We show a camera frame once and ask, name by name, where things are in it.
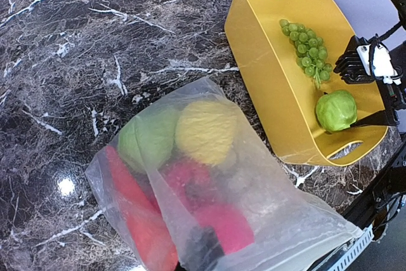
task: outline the grape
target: grape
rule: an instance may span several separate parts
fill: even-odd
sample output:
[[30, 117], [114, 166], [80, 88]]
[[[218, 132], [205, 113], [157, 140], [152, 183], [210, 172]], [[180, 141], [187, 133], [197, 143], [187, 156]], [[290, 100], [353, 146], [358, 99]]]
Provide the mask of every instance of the grape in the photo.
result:
[[306, 67], [304, 72], [305, 72], [305, 74], [307, 76], [314, 76], [315, 75], [315, 69], [312, 66]]
[[298, 26], [295, 23], [291, 23], [289, 25], [289, 31], [291, 32], [297, 32], [298, 31]]
[[332, 65], [327, 63], [324, 65], [323, 70], [327, 71], [327, 72], [331, 72], [332, 71]]
[[305, 43], [305, 42], [307, 42], [307, 40], [309, 40], [309, 37], [307, 36], [306, 33], [300, 33], [300, 34], [299, 34], [299, 40], [300, 40], [302, 43]]
[[324, 40], [321, 37], [316, 37], [318, 45], [323, 46]]
[[283, 27], [282, 33], [285, 34], [286, 36], [289, 36], [289, 34], [291, 33], [289, 27], [288, 26]]
[[327, 71], [323, 70], [320, 72], [320, 78], [322, 81], [328, 81], [330, 79], [330, 74]]
[[316, 38], [316, 33], [314, 33], [313, 30], [309, 30], [309, 31], [307, 31], [307, 36], [308, 36], [309, 38]]
[[299, 32], [304, 32], [306, 30], [306, 27], [302, 25], [301, 23], [298, 23], [298, 31]]
[[312, 58], [317, 58], [318, 56], [318, 49], [317, 48], [310, 48], [309, 55]]
[[307, 56], [302, 58], [302, 65], [304, 67], [309, 67], [311, 65], [311, 59]]
[[298, 52], [299, 52], [299, 53], [306, 53], [306, 52], [307, 52], [307, 47], [306, 47], [306, 45], [305, 45], [305, 44], [300, 44], [300, 45], [298, 46]]
[[296, 50], [296, 55], [297, 55], [298, 57], [305, 57], [305, 56], [306, 56], [306, 53], [300, 53], [298, 50]]
[[326, 51], [326, 50], [320, 50], [320, 51], [318, 52], [318, 57], [319, 57], [319, 59], [321, 59], [321, 60], [326, 60], [328, 56], [329, 56], [329, 55], [327, 54], [327, 51]]
[[309, 46], [310, 46], [311, 48], [317, 47], [317, 46], [318, 46], [317, 39], [315, 39], [315, 38], [309, 39]]
[[289, 34], [289, 37], [293, 40], [293, 41], [297, 41], [299, 39], [299, 32], [298, 31], [293, 31]]
[[300, 57], [296, 58], [296, 63], [299, 67], [303, 68], [302, 59]]
[[281, 19], [281, 20], [279, 20], [279, 24], [280, 24], [280, 26], [283, 28], [283, 27], [286, 27], [286, 26], [289, 26], [289, 22], [286, 20], [286, 19]]
[[324, 67], [324, 61], [323, 60], [316, 60], [316, 67], [318, 69], [322, 69]]

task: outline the white robot part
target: white robot part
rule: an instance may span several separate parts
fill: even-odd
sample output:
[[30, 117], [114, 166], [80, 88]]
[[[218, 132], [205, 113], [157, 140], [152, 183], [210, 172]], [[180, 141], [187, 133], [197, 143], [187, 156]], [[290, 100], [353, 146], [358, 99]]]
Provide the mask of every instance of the white robot part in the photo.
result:
[[[363, 67], [366, 73], [370, 76], [371, 71], [369, 69], [369, 48], [370, 45], [359, 46], [357, 52], [361, 58]], [[376, 77], [383, 77], [383, 83], [400, 85], [402, 81], [400, 79], [392, 79], [396, 77], [398, 73], [393, 68], [391, 63], [391, 57], [389, 50], [382, 44], [375, 47], [374, 63], [372, 64], [373, 73]]]

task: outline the fake fruit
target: fake fruit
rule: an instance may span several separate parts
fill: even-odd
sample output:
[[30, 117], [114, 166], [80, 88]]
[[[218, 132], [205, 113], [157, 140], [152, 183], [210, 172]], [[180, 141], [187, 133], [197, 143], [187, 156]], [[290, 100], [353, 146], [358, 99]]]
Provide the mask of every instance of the fake fruit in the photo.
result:
[[135, 171], [160, 168], [171, 156], [178, 111], [173, 108], [140, 114], [119, 133], [117, 150]]
[[194, 214], [202, 228], [211, 227], [225, 254], [232, 254], [255, 242], [254, 232], [244, 215], [229, 204], [204, 206]]
[[178, 254], [160, 211], [148, 201], [113, 147], [106, 147], [106, 156], [120, 212], [142, 262], [151, 271], [173, 271]]
[[196, 161], [218, 165], [232, 147], [237, 109], [231, 103], [201, 100], [187, 105], [176, 126], [178, 148]]
[[301, 58], [296, 63], [299, 67], [306, 68], [305, 74], [314, 79], [316, 88], [319, 89], [322, 82], [330, 79], [330, 72], [332, 72], [332, 66], [325, 63], [329, 55], [324, 46], [324, 40], [301, 23], [289, 23], [288, 20], [281, 19], [279, 25], [282, 27], [282, 32], [294, 41], [296, 56]]
[[350, 128], [357, 120], [357, 105], [351, 93], [337, 90], [318, 100], [316, 115], [320, 125], [333, 133]]
[[206, 165], [185, 158], [168, 165], [162, 175], [188, 211], [220, 199]]

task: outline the cabbage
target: cabbage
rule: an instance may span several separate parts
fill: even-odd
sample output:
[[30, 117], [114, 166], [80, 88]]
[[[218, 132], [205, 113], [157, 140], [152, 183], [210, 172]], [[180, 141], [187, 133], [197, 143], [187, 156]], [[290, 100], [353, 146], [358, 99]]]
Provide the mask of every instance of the cabbage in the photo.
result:
[[357, 120], [357, 105], [351, 93], [337, 90], [318, 100], [316, 115], [322, 127], [332, 133], [350, 128]]

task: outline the red pepper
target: red pepper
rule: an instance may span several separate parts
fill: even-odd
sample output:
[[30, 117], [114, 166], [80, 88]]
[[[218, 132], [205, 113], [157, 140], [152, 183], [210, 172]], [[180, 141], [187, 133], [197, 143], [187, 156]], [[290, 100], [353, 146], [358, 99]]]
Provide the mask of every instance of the red pepper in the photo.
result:
[[150, 271], [173, 271], [178, 255], [161, 214], [143, 193], [116, 150], [107, 146], [106, 154], [116, 200], [142, 262]]

